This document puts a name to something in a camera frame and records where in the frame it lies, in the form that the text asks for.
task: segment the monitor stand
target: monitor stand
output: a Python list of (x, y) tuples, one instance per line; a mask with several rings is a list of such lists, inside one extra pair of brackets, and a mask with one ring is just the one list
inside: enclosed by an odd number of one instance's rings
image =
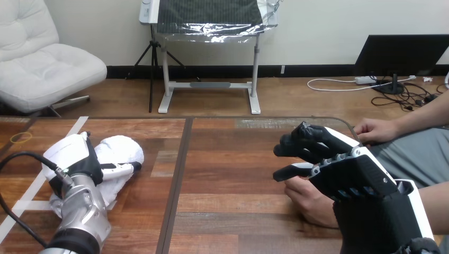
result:
[(379, 93), (383, 94), (402, 94), (404, 92), (404, 85), (398, 82), (398, 75), (393, 74), (393, 81), (383, 80), (383, 81), (377, 81), (376, 83), (372, 84), (371, 86), (375, 85), (382, 85), (386, 83), (390, 83), (390, 85), (385, 86), (378, 86), (373, 87), (375, 91), (378, 91)]

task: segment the black tripod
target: black tripod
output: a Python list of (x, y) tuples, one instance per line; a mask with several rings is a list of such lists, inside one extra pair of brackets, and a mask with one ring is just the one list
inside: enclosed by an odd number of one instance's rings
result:
[[(145, 56), (145, 54), (148, 52), (148, 50), (152, 47), (151, 49), (151, 69), (150, 69), (150, 105), (149, 105), (149, 111), (151, 113), (152, 110), (152, 103), (153, 103), (153, 82), (154, 82), (154, 68), (156, 67), (156, 70), (159, 69), (159, 66), (157, 64), (157, 52), (156, 52), (156, 48), (160, 47), (161, 45), (158, 41), (155, 40), (154, 34), (153, 34), (153, 25), (150, 25), (151, 27), (151, 40), (150, 40), (150, 44), (148, 45), (148, 47), (145, 49), (145, 51), (143, 52), (142, 56), (140, 56), (139, 60), (137, 60), (136, 64), (132, 67), (132, 69), (130, 70), (130, 72), (128, 73), (128, 76), (125, 79), (131, 79), (135, 72), (136, 72), (136, 67), (137, 65), (139, 65), (140, 61), (142, 60), (142, 58)], [(175, 60), (184, 70), (185, 70), (185, 65), (183, 65), (178, 59), (176, 59), (176, 57), (174, 57), (170, 52), (167, 51), (167, 55), (169, 55), (173, 60)], [(201, 82), (199, 77), (196, 77), (196, 80), (198, 82)]]

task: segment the white fabric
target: white fabric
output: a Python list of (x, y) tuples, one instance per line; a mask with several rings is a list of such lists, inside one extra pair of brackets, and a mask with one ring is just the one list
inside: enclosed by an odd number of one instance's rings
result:
[[(144, 156), (142, 147), (134, 140), (125, 136), (113, 136), (106, 138), (95, 147), (100, 164), (119, 164), (137, 161), (143, 164)], [(133, 174), (122, 176), (115, 179), (103, 181), (97, 185), (103, 196), (104, 203), (108, 207), (117, 197), (117, 193), (123, 188), (125, 183)], [(62, 200), (55, 194), (50, 197), (51, 209), (61, 217)]]
[(0, 62), (0, 101), (19, 111), (32, 112), (105, 78), (106, 65), (96, 56), (79, 48), (52, 44)]
[(0, 0), (0, 62), (59, 42), (43, 0)]

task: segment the white towel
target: white towel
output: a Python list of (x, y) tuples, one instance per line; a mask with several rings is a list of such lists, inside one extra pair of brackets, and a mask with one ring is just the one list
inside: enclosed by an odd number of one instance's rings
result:
[[(143, 150), (134, 140), (125, 136), (113, 136), (106, 138), (95, 147), (100, 164), (119, 164), (137, 161), (143, 163)], [(100, 190), (104, 203), (108, 207), (117, 197), (117, 193), (123, 188), (125, 183), (131, 178), (132, 174), (115, 179), (103, 181), (97, 185)], [(50, 197), (51, 209), (61, 217), (62, 200), (55, 194)]]

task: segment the black cable bundle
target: black cable bundle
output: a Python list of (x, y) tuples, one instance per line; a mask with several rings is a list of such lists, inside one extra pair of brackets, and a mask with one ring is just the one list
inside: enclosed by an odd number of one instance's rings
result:
[[(16, 152), (16, 153), (13, 153), (13, 154), (7, 156), (5, 159), (3, 159), (0, 162), (0, 171), (10, 160), (12, 160), (16, 157), (19, 157), (19, 156), (31, 156), (34, 159), (36, 159), (36, 160), (40, 161), (41, 163), (43, 163), (44, 165), (46, 165), (47, 167), (49, 167), (51, 170), (56, 170), (58, 168), (58, 166), (56, 164), (54, 164), (53, 162), (51, 162), (44, 156), (38, 155), (33, 152)], [(9, 215), (11, 218), (13, 218), (14, 221), (16, 221), (26, 232), (28, 232), (28, 234), (30, 234), (32, 237), (34, 237), (36, 239), (36, 241), (38, 241), (44, 248), (47, 247), (47, 243), (38, 234), (36, 234), (27, 224), (25, 224), (25, 222), (23, 222), (17, 215), (15, 215), (11, 211), (11, 209), (8, 207), (5, 200), (3, 199), (3, 196), (1, 195), (1, 193), (0, 193), (0, 206), (3, 208), (3, 210), (5, 211), (5, 213), (7, 215)]]
[[(377, 97), (372, 98), (371, 104), (373, 104), (374, 106), (385, 106), (385, 105), (398, 103), (403, 111), (405, 111), (405, 112), (413, 111), (414, 110), (413, 107), (422, 107), (426, 103), (429, 103), (433, 99), (438, 97), (439, 94), (442, 94), (443, 92), (441, 92), (439, 90), (439, 88), (443, 85), (444, 84), (439, 85), (436, 88), (438, 94), (432, 94), (429, 91), (425, 90), (424, 88), (417, 86), (415, 84), (404, 83), (403, 84), (403, 87), (404, 87), (403, 93), (394, 95), (394, 98), (387, 96), (385, 93), (381, 93), (382, 96), (377, 96)], [(407, 87), (417, 87), (417, 88), (421, 89), (424, 93), (422, 93), (422, 94), (412, 93), (407, 89)], [(376, 100), (378, 101), (380, 99), (386, 99), (387, 101), (390, 101), (390, 102), (383, 103), (383, 104), (375, 102)]]

